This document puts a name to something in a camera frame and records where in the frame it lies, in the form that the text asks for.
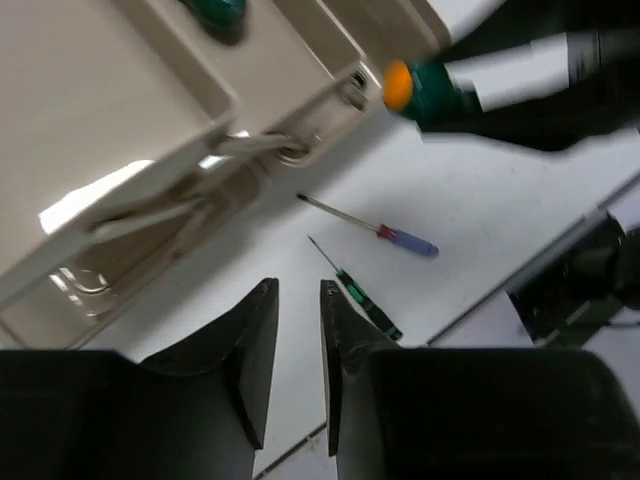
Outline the stubby green screwdriver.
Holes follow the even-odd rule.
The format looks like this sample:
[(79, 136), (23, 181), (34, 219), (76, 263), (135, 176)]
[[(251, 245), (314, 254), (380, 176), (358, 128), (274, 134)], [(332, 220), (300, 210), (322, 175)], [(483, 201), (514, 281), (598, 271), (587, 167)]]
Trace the stubby green screwdriver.
[(243, 35), (247, 1), (181, 0), (181, 3), (208, 33), (230, 40)]
[(483, 112), (473, 85), (461, 87), (442, 63), (431, 61), (394, 60), (384, 74), (383, 102), (421, 131)]

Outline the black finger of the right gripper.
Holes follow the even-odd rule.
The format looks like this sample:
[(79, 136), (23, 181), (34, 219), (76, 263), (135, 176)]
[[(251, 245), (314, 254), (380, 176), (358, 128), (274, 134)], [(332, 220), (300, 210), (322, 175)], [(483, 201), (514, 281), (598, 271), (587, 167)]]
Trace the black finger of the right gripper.
[(451, 61), (563, 35), (570, 65), (639, 61), (637, 1), (504, 1), (449, 48)]
[(638, 84), (587, 79), (547, 97), (423, 123), (422, 131), (470, 134), (555, 153), (638, 123)]

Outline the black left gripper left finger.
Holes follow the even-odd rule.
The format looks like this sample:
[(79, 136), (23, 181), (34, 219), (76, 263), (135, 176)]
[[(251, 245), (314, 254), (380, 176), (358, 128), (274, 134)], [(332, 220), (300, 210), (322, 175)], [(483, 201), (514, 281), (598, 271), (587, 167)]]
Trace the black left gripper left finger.
[(5, 479), (249, 479), (265, 440), (279, 282), (134, 362), (113, 350), (1, 354)]

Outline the beige toolbox with clear lid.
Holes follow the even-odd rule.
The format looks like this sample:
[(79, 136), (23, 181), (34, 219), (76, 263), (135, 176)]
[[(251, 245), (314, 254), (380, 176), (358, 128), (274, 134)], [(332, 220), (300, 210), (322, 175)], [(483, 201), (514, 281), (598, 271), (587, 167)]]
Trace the beige toolbox with clear lid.
[(1, 5), (1, 342), (76, 348), (452, 40), (425, 1)]

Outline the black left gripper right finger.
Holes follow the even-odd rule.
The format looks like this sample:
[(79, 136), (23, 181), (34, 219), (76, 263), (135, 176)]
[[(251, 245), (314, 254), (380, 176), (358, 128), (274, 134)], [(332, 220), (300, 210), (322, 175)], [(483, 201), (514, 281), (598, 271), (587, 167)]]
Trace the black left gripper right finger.
[(639, 422), (582, 350), (404, 348), (320, 284), (328, 453), (342, 479), (635, 479)]

